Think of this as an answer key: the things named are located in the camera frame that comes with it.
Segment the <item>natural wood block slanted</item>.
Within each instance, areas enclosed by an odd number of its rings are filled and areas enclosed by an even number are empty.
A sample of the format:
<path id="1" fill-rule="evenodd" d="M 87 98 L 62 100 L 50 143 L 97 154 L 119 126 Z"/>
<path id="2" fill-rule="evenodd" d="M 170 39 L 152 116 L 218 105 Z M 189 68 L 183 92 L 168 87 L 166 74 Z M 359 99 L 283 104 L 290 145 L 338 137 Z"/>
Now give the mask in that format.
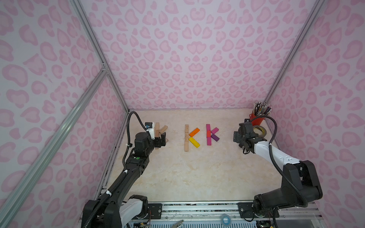
<path id="1" fill-rule="evenodd" d="M 160 134 L 163 134 L 166 132 L 166 130 L 168 129 L 168 126 L 167 125 L 164 125 L 160 130 L 159 130 L 159 133 Z"/>

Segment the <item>purple block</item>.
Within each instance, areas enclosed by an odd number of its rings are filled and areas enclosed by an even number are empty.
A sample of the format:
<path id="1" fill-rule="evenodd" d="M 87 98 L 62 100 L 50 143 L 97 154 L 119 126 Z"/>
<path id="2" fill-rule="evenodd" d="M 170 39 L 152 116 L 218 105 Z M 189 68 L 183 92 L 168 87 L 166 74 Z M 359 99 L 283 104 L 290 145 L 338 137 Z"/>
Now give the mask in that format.
<path id="1" fill-rule="evenodd" d="M 215 140 L 216 142 L 218 142 L 218 141 L 220 140 L 220 138 L 219 138 L 219 137 L 217 137 L 215 134 L 211 134 L 211 138 L 212 138 L 213 140 Z"/>

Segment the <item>yellow block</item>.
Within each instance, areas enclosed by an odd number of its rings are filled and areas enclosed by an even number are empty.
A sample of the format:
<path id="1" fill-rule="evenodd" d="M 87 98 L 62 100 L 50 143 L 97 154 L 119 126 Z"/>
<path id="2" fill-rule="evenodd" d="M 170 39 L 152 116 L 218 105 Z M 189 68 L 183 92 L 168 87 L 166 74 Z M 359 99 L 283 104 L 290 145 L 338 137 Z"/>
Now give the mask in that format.
<path id="1" fill-rule="evenodd" d="M 189 142 L 191 142 L 196 148 L 200 147 L 200 144 L 193 137 L 189 138 Z"/>

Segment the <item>orange block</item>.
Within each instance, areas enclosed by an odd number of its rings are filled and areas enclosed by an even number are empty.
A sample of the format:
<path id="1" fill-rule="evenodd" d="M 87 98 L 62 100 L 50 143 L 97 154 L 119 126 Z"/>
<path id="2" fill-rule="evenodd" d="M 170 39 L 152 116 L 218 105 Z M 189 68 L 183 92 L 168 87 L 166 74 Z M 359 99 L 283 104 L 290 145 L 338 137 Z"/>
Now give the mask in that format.
<path id="1" fill-rule="evenodd" d="M 200 129 L 199 128 L 195 128 L 192 132 L 189 133 L 189 136 L 190 137 L 194 137 L 199 132 L 200 132 Z"/>

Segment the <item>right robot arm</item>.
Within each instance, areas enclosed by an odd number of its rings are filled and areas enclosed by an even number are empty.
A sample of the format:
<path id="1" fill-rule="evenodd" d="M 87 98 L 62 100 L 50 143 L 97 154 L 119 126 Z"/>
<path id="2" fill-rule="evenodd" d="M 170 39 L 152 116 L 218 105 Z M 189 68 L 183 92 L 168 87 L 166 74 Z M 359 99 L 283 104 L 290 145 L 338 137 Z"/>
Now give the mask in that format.
<path id="1" fill-rule="evenodd" d="M 252 211 L 256 216 L 264 216 L 278 209 L 302 207 L 323 197 L 323 191 L 315 165 L 311 161 L 301 161 L 284 153 L 254 132 L 248 120 L 239 124 L 233 133 L 233 141 L 245 154 L 253 153 L 271 162 L 282 177 L 281 186 L 276 190 L 254 197 Z"/>

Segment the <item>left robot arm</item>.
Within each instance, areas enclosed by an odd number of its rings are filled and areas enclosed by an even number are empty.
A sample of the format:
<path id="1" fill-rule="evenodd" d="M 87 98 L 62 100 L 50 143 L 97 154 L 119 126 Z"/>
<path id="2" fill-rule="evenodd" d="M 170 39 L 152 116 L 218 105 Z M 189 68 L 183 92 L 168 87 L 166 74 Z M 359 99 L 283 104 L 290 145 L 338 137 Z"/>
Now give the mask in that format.
<path id="1" fill-rule="evenodd" d="M 83 228 L 123 228 L 133 218 L 148 215 L 146 196 L 133 195 L 123 203 L 127 193 L 149 164 L 155 148 L 166 146 L 166 133 L 151 138 L 148 132 L 136 134 L 135 147 L 125 163 L 125 169 L 104 194 L 89 200 L 83 209 Z"/>

